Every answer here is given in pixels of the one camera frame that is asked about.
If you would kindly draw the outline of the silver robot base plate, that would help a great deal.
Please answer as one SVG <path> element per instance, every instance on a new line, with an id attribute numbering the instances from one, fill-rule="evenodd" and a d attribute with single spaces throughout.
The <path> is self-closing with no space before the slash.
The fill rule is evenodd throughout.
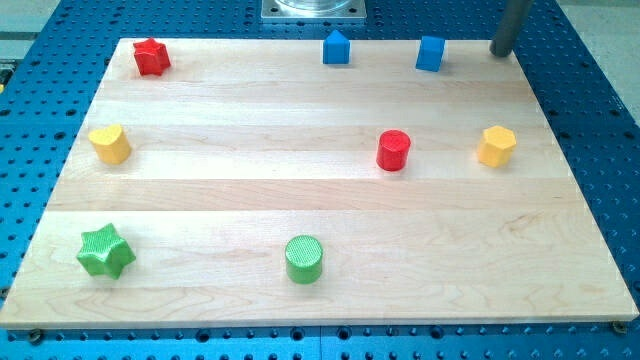
<path id="1" fill-rule="evenodd" d="M 367 11 L 365 0 L 262 0 L 260 15 L 268 21 L 360 21 Z"/>

